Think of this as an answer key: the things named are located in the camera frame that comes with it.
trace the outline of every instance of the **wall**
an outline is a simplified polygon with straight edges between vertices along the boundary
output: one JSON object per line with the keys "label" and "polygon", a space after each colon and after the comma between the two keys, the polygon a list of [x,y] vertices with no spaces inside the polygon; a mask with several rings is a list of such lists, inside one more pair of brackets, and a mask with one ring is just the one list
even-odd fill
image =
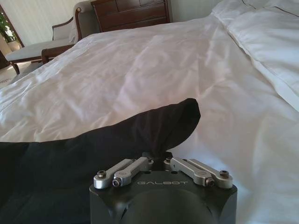
{"label": "wall", "polygon": [[82,0],[0,0],[25,46],[51,41],[52,26],[68,21]]}
{"label": "wall", "polygon": [[171,0],[174,22],[208,16],[221,0]]}
{"label": "wall", "polygon": [[[68,21],[82,0],[0,0],[25,46],[52,40],[52,25]],[[220,0],[170,0],[173,21],[205,17]]]}

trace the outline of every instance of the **wooden dresser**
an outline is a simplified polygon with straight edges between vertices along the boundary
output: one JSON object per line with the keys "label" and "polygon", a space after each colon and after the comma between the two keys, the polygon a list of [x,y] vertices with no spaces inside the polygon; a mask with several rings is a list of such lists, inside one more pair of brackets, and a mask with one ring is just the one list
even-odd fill
{"label": "wooden dresser", "polygon": [[167,0],[97,0],[91,4],[101,32],[170,22]]}

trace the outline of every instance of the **bed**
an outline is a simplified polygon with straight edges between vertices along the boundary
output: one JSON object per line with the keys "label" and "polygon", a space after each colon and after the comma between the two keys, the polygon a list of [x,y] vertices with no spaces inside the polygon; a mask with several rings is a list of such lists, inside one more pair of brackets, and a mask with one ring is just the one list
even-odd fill
{"label": "bed", "polygon": [[224,0],[202,19],[94,34],[0,91],[0,141],[62,140],[195,98],[171,152],[228,170],[237,223],[297,223],[299,3]]}

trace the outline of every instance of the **pillow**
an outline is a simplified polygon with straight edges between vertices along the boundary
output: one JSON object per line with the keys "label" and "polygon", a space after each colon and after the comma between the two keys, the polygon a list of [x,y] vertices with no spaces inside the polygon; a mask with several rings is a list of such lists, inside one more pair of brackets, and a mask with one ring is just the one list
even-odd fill
{"label": "pillow", "polygon": [[259,9],[264,7],[269,0],[243,0],[245,4],[254,7],[255,9]]}
{"label": "pillow", "polygon": [[266,7],[277,7],[299,16],[299,0],[270,0]]}
{"label": "pillow", "polygon": [[253,10],[252,6],[246,5],[242,0],[223,0],[212,9],[212,14],[226,27],[237,16]]}
{"label": "pillow", "polygon": [[299,111],[299,17],[261,8],[238,16],[228,32],[276,92]]}
{"label": "pillow", "polygon": [[60,26],[60,27],[55,27],[53,29],[53,40],[61,40],[61,39],[67,39],[70,33],[72,27],[72,22]]}

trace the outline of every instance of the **black fabric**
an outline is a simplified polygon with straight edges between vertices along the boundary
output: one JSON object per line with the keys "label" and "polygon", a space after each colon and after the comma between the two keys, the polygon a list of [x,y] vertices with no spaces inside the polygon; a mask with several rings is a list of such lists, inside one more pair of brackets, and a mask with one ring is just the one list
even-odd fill
{"label": "black fabric", "polygon": [[143,152],[159,157],[186,140],[199,119],[189,98],[72,139],[0,143],[0,223],[90,223],[88,188],[98,170]]}

